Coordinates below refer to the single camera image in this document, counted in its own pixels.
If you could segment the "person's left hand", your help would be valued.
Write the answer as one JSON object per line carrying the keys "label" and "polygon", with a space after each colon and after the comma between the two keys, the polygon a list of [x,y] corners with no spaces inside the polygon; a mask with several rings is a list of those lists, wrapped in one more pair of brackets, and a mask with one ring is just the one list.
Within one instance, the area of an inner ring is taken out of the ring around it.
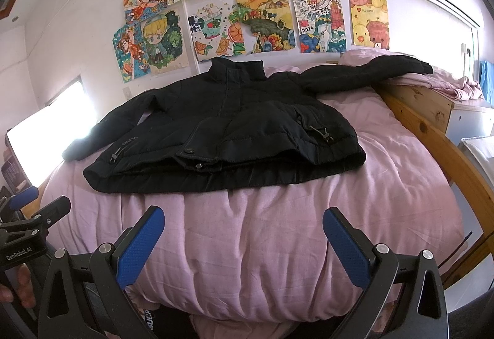
{"label": "person's left hand", "polygon": [[[31,272],[26,264],[22,264],[16,268],[16,273],[17,286],[15,292],[19,300],[21,300],[22,306],[32,309],[36,305],[36,299],[33,291]],[[12,303],[13,300],[13,292],[7,286],[1,285],[1,303]]]}

